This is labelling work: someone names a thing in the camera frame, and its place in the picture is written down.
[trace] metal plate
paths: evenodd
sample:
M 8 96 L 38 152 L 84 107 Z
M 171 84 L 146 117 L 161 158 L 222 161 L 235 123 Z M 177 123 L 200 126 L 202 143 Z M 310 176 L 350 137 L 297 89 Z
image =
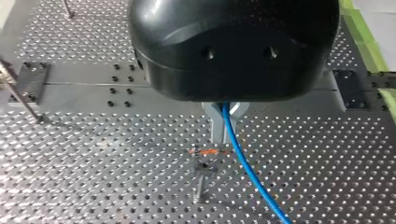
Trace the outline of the metal plate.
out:
M 234 154 L 206 180 L 188 149 L 209 144 L 203 116 L 11 113 L 0 124 L 3 223 L 278 223 Z M 396 223 L 394 127 L 387 119 L 247 115 L 249 162 L 297 223 Z
M 50 66 L 46 63 L 24 63 L 21 67 L 16 88 L 22 96 L 25 96 L 27 104 L 37 105 L 40 103 L 49 69 Z M 10 105 L 22 106 L 12 95 L 8 103 Z

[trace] metal surface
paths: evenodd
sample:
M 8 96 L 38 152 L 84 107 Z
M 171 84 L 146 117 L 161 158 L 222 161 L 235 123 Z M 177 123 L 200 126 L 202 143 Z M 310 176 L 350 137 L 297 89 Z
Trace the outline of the metal surface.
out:
M 359 56 L 359 50 L 347 29 L 344 19 L 341 19 L 338 36 L 332 46 L 332 52 L 327 65 L 331 69 L 357 70 L 364 67 L 364 63 Z
M 234 154 L 193 203 L 187 150 L 216 147 L 207 117 L 47 117 L 1 118 L 3 223 L 276 223 Z M 297 223 L 396 223 L 390 119 L 249 114 L 239 125 L 250 163 Z
M 38 1 L 19 57 L 59 63 L 117 63 L 134 58 L 127 0 L 70 0 L 68 5 L 75 13 L 73 20 L 62 13 L 62 1 Z
M 12 83 L 5 82 L 2 86 L 6 87 L 6 89 L 11 93 L 13 98 L 18 104 L 23 106 L 23 108 L 37 121 L 40 122 L 42 117 L 37 115 L 37 113 L 33 110 L 32 107 L 26 102 L 26 98 L 19 92 L 18 88 L 14 86 Z
M 44 90 L 50 65 L 47 63 L 24 63 L 18 74 L 16 91 L 23 95 L 29 105 L 38 105 Z M 21 105 L 21 102 L 11 97 L 10 105 Z

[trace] black robot housing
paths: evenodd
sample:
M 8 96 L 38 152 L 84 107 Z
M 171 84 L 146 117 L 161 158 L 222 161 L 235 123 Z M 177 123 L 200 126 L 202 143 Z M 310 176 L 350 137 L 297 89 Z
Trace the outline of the black robot housing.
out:
M 134 53 L 184 101 L 276 101 L 309 91 L 339 22 L 337 0 L 131 0 Z

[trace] perforated metal table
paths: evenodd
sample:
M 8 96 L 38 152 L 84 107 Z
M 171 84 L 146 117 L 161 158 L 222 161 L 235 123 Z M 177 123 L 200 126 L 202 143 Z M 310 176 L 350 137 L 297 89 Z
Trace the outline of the perforated metal table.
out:
M 22 61 L 52 67 L 42 124 L 0 92 L 0 222 L 278 223 L 231 146 L 206 180 L 205 201 L 193 202 L 189 150 L 220 146 L 210 144 L 200 104 L 166 99 L 129 69 L 136 64 L 125 7 L 125 0 L 71 0 L 69 20 L 61 1 L 17 1 L 0 40 L 3 56 L 16 69 Z M 396 223 L 395 127 L 341 26 L 328 68 L 359 74 L 370 110 L 343 111 L 324 74 L 305 96 L 252 104 L 238 138 L 296 223 Z

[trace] metal post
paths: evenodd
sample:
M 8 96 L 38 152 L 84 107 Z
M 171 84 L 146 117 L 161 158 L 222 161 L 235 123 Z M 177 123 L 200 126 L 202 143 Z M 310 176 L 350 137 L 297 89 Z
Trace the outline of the metal post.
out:
M 194 202 L 201 203 L 203 201 L 203 194 L 204 194 L 204 184 L 205 184 L 205 176 L 200 175 L 198 180 L 198 187 L 194 195 Z
M 72 19 L 72 18 L 74 17 L 74 12 L 72 12 L 72 11 L 70 10 L 69 5 L 67 5 L 67 0 L 61 0 L 61 1 L 62 1 L 62 4 L 64 5 L 64 11 L 66 12 L 66 16 L 67 16 L 69 19 Z
M 23 107 L 27 110 L 27 112 L 29 112 L 29 114 L 32 115 L 33 118 L 35 118 L 37 122 L 42 121 L 42 116 L 38 116 L 37 113 L 32 109 L 32 107 L 30 107 L 25 102 L 23 96 L 18 92 L 17 88 L 15 88 L 13 84 L 10 84 L 8 82 L 4 82 L 3 84 L 11 92 L 11 94 L 18 100 L 18 102 L 20 102 L 23 105 Z

